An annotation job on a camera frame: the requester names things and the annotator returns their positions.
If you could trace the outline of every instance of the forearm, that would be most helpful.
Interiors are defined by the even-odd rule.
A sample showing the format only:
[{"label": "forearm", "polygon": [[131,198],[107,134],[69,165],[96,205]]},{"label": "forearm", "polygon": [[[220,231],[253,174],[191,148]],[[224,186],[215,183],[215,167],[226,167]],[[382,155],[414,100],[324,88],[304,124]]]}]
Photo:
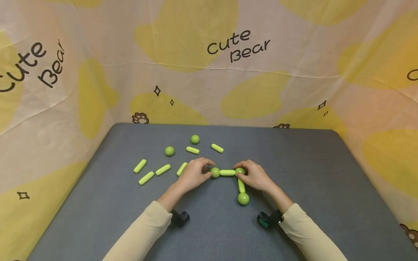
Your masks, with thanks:
[{"label": "forearm", "polygon": [[284,213],[280,227],[299,247],[308,261],[347,261],[332,240],[300,208],[293,204]]},{"label": "forearm", "polygon": [[170,225],[172,214],[153,201],[117,240],[103,261],[143,260]]},{"label": "forearm", "polygon": [[177,182],[175,182],[157,200],[157,202],[160,203],[161,206],[167,210],[167,212],[171,212],[185,193],[185,189],[182,188],[182,186],[180,186]]},{"label": "forearm", "polygon": [[281,213],[285,213],[293,204],[293,201],[283,192],[283,190],[274,184],[268,185],[265,192],[273,199],[274,204]]}]

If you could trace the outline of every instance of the yellow spot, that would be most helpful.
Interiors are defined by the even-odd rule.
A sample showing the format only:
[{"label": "yellow spot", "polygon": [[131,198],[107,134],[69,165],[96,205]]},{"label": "yellow spot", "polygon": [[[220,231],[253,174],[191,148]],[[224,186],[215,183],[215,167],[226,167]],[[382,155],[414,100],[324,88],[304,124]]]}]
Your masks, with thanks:
[{"label": "yellow spot", "polygon": [[102,67],[87,59],[79,69],[79,119],[83,135],[93,139],[100,130],[105,112],[119,100],[119,94],[106,83]]},{"label": "yellow spot", "polygon": [[[0,91],[2,91],[0,92],[0,132],[9,125],[16,113],[22,96],[22,82],[14,81],[6,74],[9,72],[14,77],[20,78],[20,70],[15,66],[18,60],[18,52],[14,48],[13,43],[0,31],[0,75],[3,76],[0,78]],[[11,89],[12,82],[15,83],[13,89]]]},{"label": "yellow spot", "polygon": [[337,132],[341,138],[345,135],[345,125],[340,117],[329,107],[325,106],[297,109],[284,115],[279,124],[290,124],[290,128],[296,129],[331,129]]},{"label": "yellow spot", "polygon": [[86,165],[68,165],[0,195],[0,260],[27,259]]},{"label": "yellow spot", "polygon": [[[418,69],[418,11],[408,13],[370,42],[346,48],[338,71],[347,82],[376,89],[400,89],[418,84],[408,80]],[[410,78],[418,79],[418,71]]]},{"label": "yellow spot", "polygon": [[251,119],[280,110],[280,92],[289,82],[288,72],[263,73],[236,86],[221,102],[228,118]]},{"label": "yellow spot", "polygon": [[99,6],[103,0],[46,0],[49,2],[65,3],[82,8],[94,8]]},{"label": "yellow spot", "polygon": [[367,163],[392,186],[418,198],[418,130],[387,130],[363,145]]},{"label": "yellow spot", "polygon": [[152,124],[189,124],[207,125],[206,119],[183,104],[181,101],[163,92],[157,97],[155,93],[140,94],[132,99],[130,111],[145,113]]},{"label": "yellow spot", "polygon": [[407,226],[410,230],[413,229],[418,231],[418,220],[413,222],[406,222],[404,225]]},{"label": "yellow spot", "polygon": [[317,25],[335,25],[359,10],[368,0],[279,0],[296,15]]},{"label": "yellow spot", "polygon": [[207,47],[219,42],[222,47],[226,45],[237,22],[237,0],[165,0],[155,21],[138,26],[134,38],[157,64],[174,71],[194,72],[221,53],[209,54]]}]

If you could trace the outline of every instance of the fabric backdrop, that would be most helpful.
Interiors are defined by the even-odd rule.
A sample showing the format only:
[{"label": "fabric backdrop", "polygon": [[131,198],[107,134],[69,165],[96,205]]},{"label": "fabric backdrop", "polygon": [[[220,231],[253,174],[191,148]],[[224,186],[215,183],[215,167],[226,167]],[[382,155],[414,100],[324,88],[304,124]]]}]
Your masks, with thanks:
[{"label": "fabric backdrop", "polygon": [[118,122],[332,129],[418,248],[418,1],[0,12],[0,260],[27,258]]}]

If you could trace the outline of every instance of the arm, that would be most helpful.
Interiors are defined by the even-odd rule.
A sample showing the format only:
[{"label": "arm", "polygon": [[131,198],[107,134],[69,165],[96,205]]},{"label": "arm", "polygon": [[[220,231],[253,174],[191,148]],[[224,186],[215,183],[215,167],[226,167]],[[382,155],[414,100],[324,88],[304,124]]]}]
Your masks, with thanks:
[{"label": "arm", "polygon": [[181,197],[212,176],[211,172],[202,174],[202,168],[206,164],[214,165],[215,163],[205,158],[189,162],[180,178],[131,224],[109,250],[103,261],[143,260],[155,241],[170,225],[172,217],[170,212]]},{"label": "arm", "polygon": [[248,169],[248,175],[237,173],[237,177],[249,186],[267,193],[284,215],[280,227],[293,240],[308,261],[347,261],[332,240],[310,217],[277,186],[263,168],[251,160],[235,165]]}]

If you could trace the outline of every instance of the person's left hand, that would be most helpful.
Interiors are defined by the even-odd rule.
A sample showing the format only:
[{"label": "person's left hand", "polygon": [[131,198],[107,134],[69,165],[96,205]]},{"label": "person's left hand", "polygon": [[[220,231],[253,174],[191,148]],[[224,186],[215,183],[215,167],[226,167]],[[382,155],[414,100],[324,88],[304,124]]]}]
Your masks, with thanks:
[{"label": "person's left hand", "polygon": [[194,188],[200,186],[203,182],[210,179],[212,172],[202,174],[202,170],[205,165],[215,165],[215,163],[206,158],[198,158],[191,160],[184,168],[180,177],[176,181],[178,186],[184,193],[191,191]]}]

